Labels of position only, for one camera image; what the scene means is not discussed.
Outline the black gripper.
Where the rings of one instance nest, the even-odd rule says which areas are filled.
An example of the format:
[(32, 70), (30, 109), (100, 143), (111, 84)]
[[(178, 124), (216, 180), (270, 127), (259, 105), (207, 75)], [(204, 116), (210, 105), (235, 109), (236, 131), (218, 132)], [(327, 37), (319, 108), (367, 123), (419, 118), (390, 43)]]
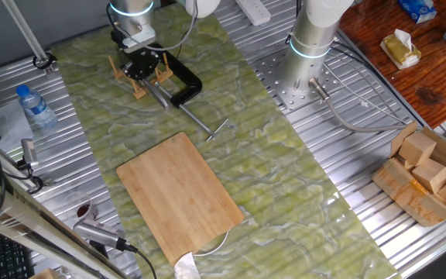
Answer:
[(122, 71), (128, 78), (142, 81), (154, 73), (159, 62), (158, 53), (153, 50), (140, 49), (126, 54), (126, 62), (122, 65)]

